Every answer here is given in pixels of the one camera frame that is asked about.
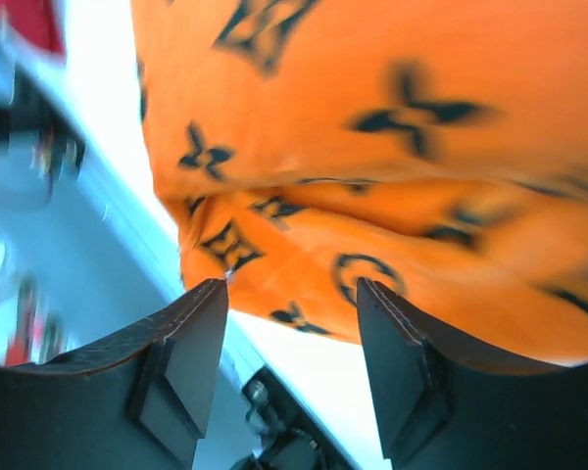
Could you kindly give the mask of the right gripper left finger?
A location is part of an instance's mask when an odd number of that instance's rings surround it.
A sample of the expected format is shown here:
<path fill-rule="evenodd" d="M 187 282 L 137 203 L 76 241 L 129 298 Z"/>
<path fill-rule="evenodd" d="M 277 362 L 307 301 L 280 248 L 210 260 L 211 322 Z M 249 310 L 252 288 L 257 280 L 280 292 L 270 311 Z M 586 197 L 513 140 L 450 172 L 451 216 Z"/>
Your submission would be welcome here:
<path fill-rule="evenodd" d="M 0 469 L 188 469 L 206 435 L 228 310 L 202 282 L 41 365 L 0 367 Z"/>

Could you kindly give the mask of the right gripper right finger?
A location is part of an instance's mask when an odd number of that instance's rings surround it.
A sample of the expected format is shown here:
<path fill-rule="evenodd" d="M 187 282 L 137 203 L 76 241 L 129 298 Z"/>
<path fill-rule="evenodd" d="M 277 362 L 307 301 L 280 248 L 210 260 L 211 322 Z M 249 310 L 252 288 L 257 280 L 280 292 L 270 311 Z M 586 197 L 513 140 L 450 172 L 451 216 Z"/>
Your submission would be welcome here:
<path fill-rule="evenodd" d="M 360 279 L 383 456 L 396 469 L 588 469 L 588 363 L 485 343 Z"/>

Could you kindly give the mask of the orange black patterned pillowcase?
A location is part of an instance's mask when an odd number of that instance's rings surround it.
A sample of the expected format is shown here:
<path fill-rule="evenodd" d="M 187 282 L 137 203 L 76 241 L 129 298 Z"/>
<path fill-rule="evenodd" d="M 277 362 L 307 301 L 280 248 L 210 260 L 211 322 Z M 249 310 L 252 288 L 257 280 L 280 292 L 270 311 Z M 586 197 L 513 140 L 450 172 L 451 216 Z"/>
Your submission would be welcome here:
<path fill-rule="evenodd" d="M 357 282 L 588 361 L 588 1 L 135 1 L 180 277 L 356 343 Z"/>

